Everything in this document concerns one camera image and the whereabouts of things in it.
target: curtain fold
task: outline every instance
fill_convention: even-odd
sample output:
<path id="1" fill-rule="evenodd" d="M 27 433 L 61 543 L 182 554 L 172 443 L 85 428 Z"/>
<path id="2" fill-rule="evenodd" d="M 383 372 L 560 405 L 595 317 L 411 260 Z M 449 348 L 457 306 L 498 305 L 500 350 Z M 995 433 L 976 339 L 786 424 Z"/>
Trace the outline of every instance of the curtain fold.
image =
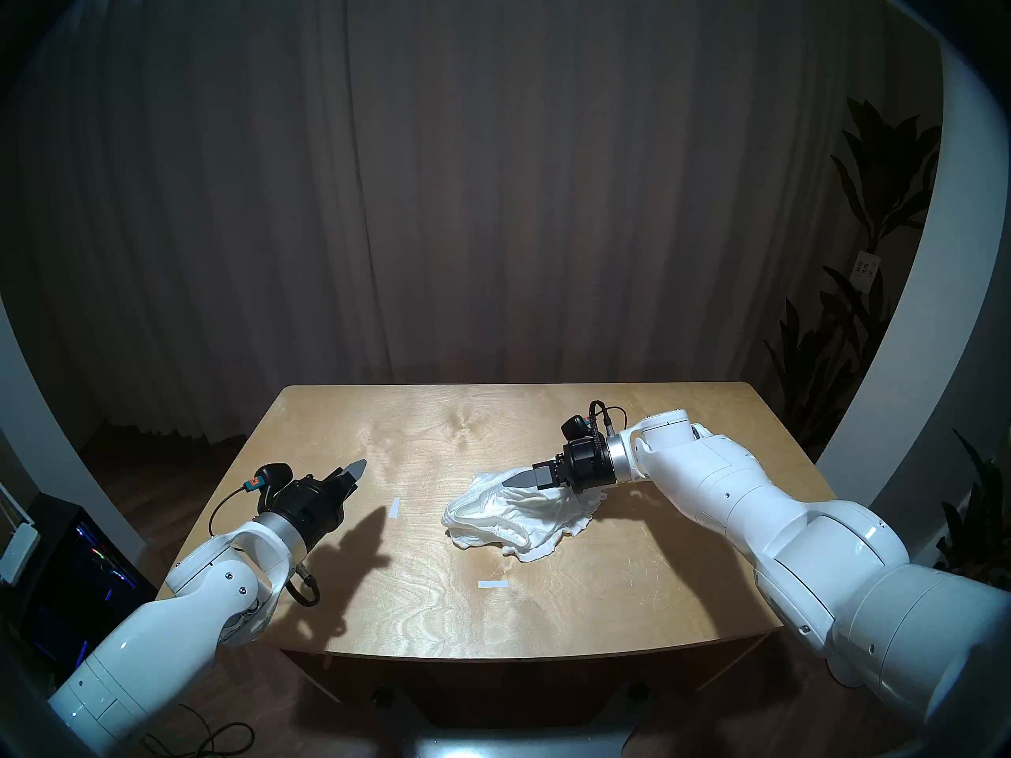
<path id="1" fill-rule="evenodd" d="M 784 296 L 854 253 L 828 156 L 896 20 L 77 0 L 4 106 L 0 217 L 113 423 L 248 433 L 294 383 L 760 384 Z"/>

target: metal base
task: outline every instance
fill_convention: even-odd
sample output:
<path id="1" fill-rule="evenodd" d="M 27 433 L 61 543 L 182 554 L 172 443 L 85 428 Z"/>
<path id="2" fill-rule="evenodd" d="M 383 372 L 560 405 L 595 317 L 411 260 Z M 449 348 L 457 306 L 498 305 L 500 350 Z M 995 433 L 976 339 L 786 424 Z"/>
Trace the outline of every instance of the metal base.
<path id="1" fill-rule="evenodd" d="M 629 685 L 623 684 L 585 726 L 443 729 L 429 723 L 400 691 L 378 697 L 381 703 L 375 707 L 376 718 L 404 758 L 618 758 L 650 708 L 648 693 L 630 695 Z"/>

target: wooden floor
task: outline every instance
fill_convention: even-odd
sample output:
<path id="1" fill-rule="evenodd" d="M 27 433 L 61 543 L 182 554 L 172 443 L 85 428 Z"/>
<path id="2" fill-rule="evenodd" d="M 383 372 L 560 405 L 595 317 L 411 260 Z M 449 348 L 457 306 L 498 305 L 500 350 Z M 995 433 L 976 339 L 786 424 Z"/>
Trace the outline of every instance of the wooden floor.
<path id="1" fill-rule="evenodd" d="M 144 569 L 156 585 L 243 442 L 209 446 L 106 427 L 82 451 L 110 499 L 149 541 Z M 220 648 L 214 667 L 184 701 L 212 729 L 249 723 L 257 733 L 250 756 L 396 755 L 369 706 L 337 702 L 269 647 Z M 163 714 L 151 730 L 176 752 L 194 749 L 205 735 L 200 722 L 179 707 Z M 836 684 L 823 661 L 780 632 L 702 690 L 686 693 L 677 685 L 657 690 L 651 716 L 623 755 L 859 757 L 879 755 L 911 737 L 866 689 Z M 216 747 L 235 749 L 244 739 L 236 729 Z M 149 753 L 137 746 L 130 755 Z"/>

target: wood grain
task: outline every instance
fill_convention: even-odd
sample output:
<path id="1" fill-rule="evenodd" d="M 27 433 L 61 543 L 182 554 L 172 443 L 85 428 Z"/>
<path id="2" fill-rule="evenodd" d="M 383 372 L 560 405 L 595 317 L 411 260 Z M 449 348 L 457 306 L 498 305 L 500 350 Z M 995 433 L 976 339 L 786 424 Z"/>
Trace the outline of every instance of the wood grain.
<path id="1" fill-rule="evenodd" d="M 559 423 L 602 398 L 634 423 L 676 407 L 748 448 L 776 485 L 831 499 L 824 479 L 743 383 L 291 386 L 268 410 L 197 519 L 178 559 L 206 538 L 214 505 L 257 467 L 296 477 L 369 461 L 344 525 L 312 551 L 323 601 L 282 596 L 262 640 L 301 652 L 388 658 L 559 658 L 647 652 L 778 626 L 750 566 L 680 516 L 652 484 L 613 488 L 593 522 L 533 563 L 461 551 L 440 524 L 474 472 L 527 465 L 563 442 Z M 394 497 L 399 515 L 387 518 Z M 240 494 L 215 530 L 256 513 Z M 504 579 L 508 589 L 478 589 Z M 167 592 L 163 587 L 162 596 Z"/>

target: potted plant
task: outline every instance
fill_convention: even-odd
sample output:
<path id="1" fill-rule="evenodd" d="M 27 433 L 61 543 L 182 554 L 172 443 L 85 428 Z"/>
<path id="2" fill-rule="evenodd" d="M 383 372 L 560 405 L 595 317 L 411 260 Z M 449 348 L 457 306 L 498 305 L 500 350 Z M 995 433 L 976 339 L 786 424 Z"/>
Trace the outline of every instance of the potted plant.
<path id="1" fill-rule="evenodd" d="M 950 502 L 941 502 L 948 537 L 937 542 L 944 559 L 938 570 L 967 576 L 1011 591 L 1011 514 L 1004 512 L 1004 483 L 993 461 L 983 461 L 969 441 L 954 431 L 976 467 L 966 515 Z"/>

